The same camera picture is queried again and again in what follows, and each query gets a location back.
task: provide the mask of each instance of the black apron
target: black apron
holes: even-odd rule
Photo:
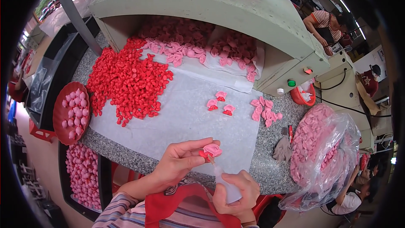
[[[329,22],[327,27],[315,28],[319,35],[325,39],[328,45],[333,45],[335,42],[333,40],[329,26],[331,25],[332,14],[329,13]]]
[[[347,190],[347,193],[350,193],[350,192],[353,192],[353,193],[356,194],[356,189],[355,189],[354,187],[352,187],[352,186],[349,186],[349,189]],[[332,211],[332,208],[333,208],[335,205],[337,205],[336,199],[334,199],[333,201],[331,201],[330,203],[328,203],[328,204],[326,204],[326,205],[327,205],[328,210],[329,210],[333,215],[336,215],[336,214],[333,213],[333,211]]]

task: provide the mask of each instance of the red apron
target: red apron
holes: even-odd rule
[[[171,216],[183,199],[197,195],[208,203],[212,213],[226,228],[239,228],[241,224],[238,218],[216,212],[214,204],[207,195],[211,192],[197,181],[185,178],[177,185],[171,186],[163,192],[147,195],[145,198],[145,227],[159,228],[159,221]]]

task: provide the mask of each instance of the striped shirt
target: striped shirt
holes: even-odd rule
[[[145,215],[145,201],[139,202],[128,194],[119,192],[100,214],[92,228],[145,227]],[[159,227],[223,228],[224,226],[209,208],[181,202],[171,216],[159,222]],[[259,226],[247,225],[244,228],[259,228]]]
[[[318,10],[318,11],[314,11],[313,13],[311,13],[312,18],[316,22],[315,24],[313,24],[313,27],[314,28],[328,27],[329,31],[331,31],[333,41],[337,42],[342,37],[342,32],[339,29],[333,30],[331,28],[331,24],[329,22],[329,15],[330,15],[330,13],[328,13],[327,11],[324,11],[324,10]]]

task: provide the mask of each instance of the white paper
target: white paper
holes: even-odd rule
[[[263,65],[265,63],[265,45],[259,40],[256,40],[256,44],[258,59],[256,62],[254,62],[257,73],[255,79],[260,79]],[[154,53],[149,48],[143,50],[140,59],[145,59],[148,53],[155,55],[154,61],[166,63],[167,56],[165,54]],[[211,83],[229,87],[240,92],[248,94],[251,93],[253,82],[247,80],[247,70],[242,70],[236,62],[234,62],[231,66],[226,65],[222,67],[219,63],[219,58],[213,58],[210,53],[207,53],[205,62],[206,63],[203,65],[200,63],[198,58],[189,58],[187,56],[183,56],[181,65],[174,67],[172,63],[169,63],[169,70],[184,73],[198,79],[207,80]]]
[[[218,91],[228,93],[226,102],[218,102],[217,110],[208,111],[207,102],[215,99]],[[90,127],[131,150],[157,160],[170,143],[214,137],[221,141],[223,150],[215,161],[226,172],[249,171],[259,129],[259,122],[251,118],[255,107],[250,102],[260,95],[261,92],[255,90],[251,94],[241,93],[177,72],[164,93],[158,96],[162,106],[157,117],[134,118],[123,128],[116,123],[115,106],[107,101],[103,115],[92,116]],[[236,108],[232,116],[222,113],[227,104]],[[211,164],[193,170],[214,175]]]
[[[257,75],[255,76],[255,79],[260,79],[263,71],[263,65],[265,64],[265,44],[262,41],[256,40],[256,46],[257,46],[257,60],[253,62],[253,64],[256,66],[255,72]],[[239,64],[235,61],[233,61],[232,65],[220,65],[220,57],[216,56],[213,57],[211,53],[207,52],[207,56],[204,62],[204,65],[213,70],[218,70],[218,71],[224,71],[227,73],[230,73],[232,75],[241,75],[245,76],[247,75],[247,69],[241,69],[239,67]]]

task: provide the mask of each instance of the green button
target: green button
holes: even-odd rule
[[[294,80],[289,80],[288,81],[288,86],[289,87],[295,87],[295,81]]]

